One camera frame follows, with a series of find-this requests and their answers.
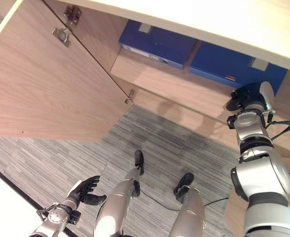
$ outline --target metal hinge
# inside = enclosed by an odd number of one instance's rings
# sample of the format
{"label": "metal hinge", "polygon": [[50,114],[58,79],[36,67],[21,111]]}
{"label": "metal hinge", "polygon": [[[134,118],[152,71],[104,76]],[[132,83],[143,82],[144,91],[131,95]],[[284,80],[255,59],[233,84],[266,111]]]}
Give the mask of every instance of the metal hinge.
{"label": "metal hinge", "polygon": [[65,10],[65,17],[68,19],[66,25],[67,27],[76,27],[79,23],[81,10],[77,6],[67,6]]}
{"label": "metal hinge", "polygon": [[69,47],[70,45],[69,37],[74,28],[79,23],[81,13],[82,13],[81,10],[77,6],[67,6],[64,13],[65,17],[67,18],[66,28],[64,29],[54,28],[51,32],[66,47]]}
{"label": "metal hinge", "polygon": [[133,98],[134,94],[135,94],[135,90],[134,90],[134,89],[130,90],[129,95],[128,95],[128,98],[125,99],[124,102],[125,102],[126,104],[128,104],[129,101],[132,101],[132,98]]}

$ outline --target cabinet door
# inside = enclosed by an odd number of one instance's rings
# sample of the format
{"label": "cabinet door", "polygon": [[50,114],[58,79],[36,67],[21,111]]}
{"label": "cabinet door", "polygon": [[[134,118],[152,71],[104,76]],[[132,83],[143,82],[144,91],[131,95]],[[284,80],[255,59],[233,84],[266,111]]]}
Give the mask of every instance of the cabinet door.
{"label": "cabinet door", "polygon": [[[66,24],[68,19],[64,12],[71,5],[57,0],[44,1]],[[82,13],[73,32],[104,69],[110,72],[121,49],[119,39],[127,19],[90,8],[79,8]]]}
{"label": "cabinet door", "polygon": [[0,135],[98,141],[127,96],[41,0],[26,0],[0,33]]}

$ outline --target white label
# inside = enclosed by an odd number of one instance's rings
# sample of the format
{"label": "white label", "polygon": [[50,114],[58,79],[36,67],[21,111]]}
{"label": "white label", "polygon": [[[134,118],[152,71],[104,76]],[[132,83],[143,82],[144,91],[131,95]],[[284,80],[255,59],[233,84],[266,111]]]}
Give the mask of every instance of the white label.
{"label": "white label", "polygon": [[145,24],[145,23],[141,23],[141,25],[140,25],[138,30],[148,34],[150,29],[151,29],[151,25],[148,25],[148,24]]}
{"label": "white label", "polygon": [[140,54],[140,55],[143,55],[143,56],[149,58],[149,54],[148,54],[148,53],[145,53],[145,52],[143,52],[143,51],[140,51],[140,50],[138,50],[138,49],[136,49],[136,48],[131,48],[131,47],[129,47],[129,49],[130,49],[130,51],[132,51],[132,52],[134,52],[134,53],[138,53],[138,54]]}
{"label": "white label", "polygon": [[259,70],[265,71],[268,67],[268,64],[269,64],[269,62],[266,62],[266,61],[261,60],[259,58],[254,58],[250,66],[252,68],[257,68]]}

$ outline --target black glove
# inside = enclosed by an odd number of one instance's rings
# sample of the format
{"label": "black glove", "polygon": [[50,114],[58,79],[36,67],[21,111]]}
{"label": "black glove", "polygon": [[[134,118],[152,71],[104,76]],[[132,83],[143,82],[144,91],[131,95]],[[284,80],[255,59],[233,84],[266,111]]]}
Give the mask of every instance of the black glove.
{"label": "black glove", "polygon": [[92,193],[93,189],[97,186],[97,183],[100,181],[99,178],[100,176],[93,176],[85,181],[82,181],[69,193],[68,198],[72,198],[76,202],[77,207],[80,202],[93,206],[100,205],[105,201],[106,195],[97,196],[89,194]]}

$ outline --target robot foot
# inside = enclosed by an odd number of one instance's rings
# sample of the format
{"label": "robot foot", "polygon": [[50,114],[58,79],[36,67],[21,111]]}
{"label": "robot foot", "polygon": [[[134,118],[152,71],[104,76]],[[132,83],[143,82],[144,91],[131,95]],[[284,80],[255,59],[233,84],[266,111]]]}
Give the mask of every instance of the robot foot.
{"label": "robot foot", "polygon": [[135,166],[140,168],[140,175],[144,173],[144,156],[141,150],[135,151]]}
{"label": "robot foot", "polygon": [[183,203],[185,194],[189,191],[187,185],[192,184],[194,175],[191,173],[186,173],[179,181],[178,185],[174,188],[173,194],[175,199],[180,203]]}

